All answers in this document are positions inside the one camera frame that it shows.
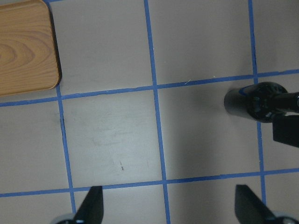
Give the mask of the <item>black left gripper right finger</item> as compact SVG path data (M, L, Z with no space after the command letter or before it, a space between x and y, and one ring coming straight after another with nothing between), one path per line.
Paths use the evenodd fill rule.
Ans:
M235 216L241 224L272 224L276 216L247 186L235 187Z

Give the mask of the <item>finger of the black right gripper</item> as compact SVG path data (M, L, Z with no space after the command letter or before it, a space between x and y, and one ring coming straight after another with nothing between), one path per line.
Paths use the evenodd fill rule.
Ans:
M299 147L299 116L276 117L272 122L273 140L289 146Z

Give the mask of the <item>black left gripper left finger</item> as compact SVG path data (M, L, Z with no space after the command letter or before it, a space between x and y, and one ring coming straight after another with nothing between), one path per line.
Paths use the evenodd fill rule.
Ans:
M74 216L75 224L100 224L104 216L102 186L92 186Z

